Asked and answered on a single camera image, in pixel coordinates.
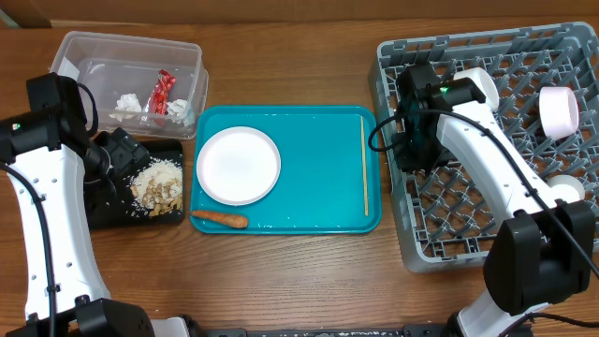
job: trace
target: black tray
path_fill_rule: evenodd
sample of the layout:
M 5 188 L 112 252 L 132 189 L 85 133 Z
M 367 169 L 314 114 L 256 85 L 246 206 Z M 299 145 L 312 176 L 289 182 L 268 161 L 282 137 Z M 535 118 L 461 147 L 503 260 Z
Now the black tray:
M 168 159 L 180 166 L 183 171 L 183 147 L 177 140 L 152 140 L 141 142 L 149 152 L 151 158 Z M 138 174 L 140 171 L 149 167 L 146 164 L 137 167 L 133 172 L 121 179 L 113 182 L 116 196 L 111 193 L 111 187 L 94 193 L 92 198 L 86 199 L 87 223 L 91 230 L 101 228 L 115 227 L 136 227 L 158 224 L 179 224 L 184 219 L 184 207 L 181 210 L 173 210 L 172 212 L 150 217 L 150 210 L 147 214 L 137 212 L 133 206 L 134 198 L 131 193 L 130 185 L 131 175 Z M 183 178 L 183 205 L 185 204 L 185 183 Z

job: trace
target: chopstick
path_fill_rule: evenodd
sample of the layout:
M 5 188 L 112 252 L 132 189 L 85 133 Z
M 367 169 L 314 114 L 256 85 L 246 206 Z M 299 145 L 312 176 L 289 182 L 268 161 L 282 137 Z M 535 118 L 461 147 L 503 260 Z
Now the chopstick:
M 364 215 L 368 216 L 368 179 L 366 176 L 366 141 L 364 139 L 364 116 L 359 116 L 362 133 L 362 181 L 364 182 Z

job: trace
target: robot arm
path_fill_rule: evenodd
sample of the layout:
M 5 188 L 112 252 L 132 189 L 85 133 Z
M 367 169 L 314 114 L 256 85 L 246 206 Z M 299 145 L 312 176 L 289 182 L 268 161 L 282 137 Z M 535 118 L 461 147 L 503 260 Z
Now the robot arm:
M 27 82 L 31 112 L 0 122 L 0 156 L 42 198 L 51 241 L 57 312 L 110 298 L 95 263 L 83 206 L 83 160 L 89 148 L 77 83 L 56 74 Z M 25 316 L 49 316 L 40 220 L 32 197 L 10 176 L 21 209 L 29 286 Z
M 30 183 L 42 197 L 51 238 L 57 312 L 75 307 L 77 298 L 109 299 L 95 263 L 94 251 L 83 208 L 83 161 L 63 145 L 50 151 L 40 147 L 19 154 L 10 165 Z M 38 319 L 49 316 L 48 283 L 41 229 L 36 206 L 23 185 L 10 176 L 21 209 L 23 235 L 27 253 L 29 286 L 25 316 L 37 314 Z
M 544 183 L 504 135 L 491 113 L 497 109 L 499 96 L 490 76 L 482 69 L 470 69 L 456 74 L 453 81 L 441 83 L 430 65 L 410 66 L 397 78 L 397 87 L 406 126 L 406 131 L 393 140 L 398 144 L 394 153 L 400 169 L 430 172 L 447 162 L 445 149 L 449 150 L 472 177 L 496 224 L 501 225 L 496 226 L 499 232 L 485 261 L 488 290 L 449 319 L 444 336 L 496 337 L 523 315 L 586 290 L 589 266 L 555 230 L 493 140 L 463 120 L 426 113 L 453 112 L 488 129 L 538 196 L 568 224 L 577 242 L 590 254 L 594 214 L 584 201 L 578 201 L 574 186 L 566 186 L 566 198 L 562 185 L 554 189 Z M 542 244 L 541 233 L 550 244 Z

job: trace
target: clear plastic container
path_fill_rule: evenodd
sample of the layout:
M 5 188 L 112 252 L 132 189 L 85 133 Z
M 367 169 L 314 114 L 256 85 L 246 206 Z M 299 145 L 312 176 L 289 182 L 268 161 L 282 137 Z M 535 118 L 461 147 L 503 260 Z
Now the clear plastic container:
M 204 111 L 208 91 L 208 73 L 201 55 L 200 47 L 192 43 L 70 32 L 56 53 L 50 72 L 71 77 L 90 89 L 98 110 L 100 130 L 122 127 L 134 135 L 192 139 L 196 136 L 197 118 Z M 168 94 L 168 102 L 186 100 L 183 114 L 115 109 L 121 95 L 135 94 L 143 111 L 160 69 L 177 79 Z M 92 103 L 85 92 L 80 90 L 80 93 L 89 124 Z

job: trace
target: white paper plate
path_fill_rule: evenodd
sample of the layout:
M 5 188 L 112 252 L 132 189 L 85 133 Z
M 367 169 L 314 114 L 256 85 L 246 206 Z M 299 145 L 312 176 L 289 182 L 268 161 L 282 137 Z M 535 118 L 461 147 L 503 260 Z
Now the white paper plate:
M 266 196 L 281 172 L 281 156 L 272 139 L 251 127 L 220 131 L 202 146 L 196 175 L 206 194 L 231 206 Z

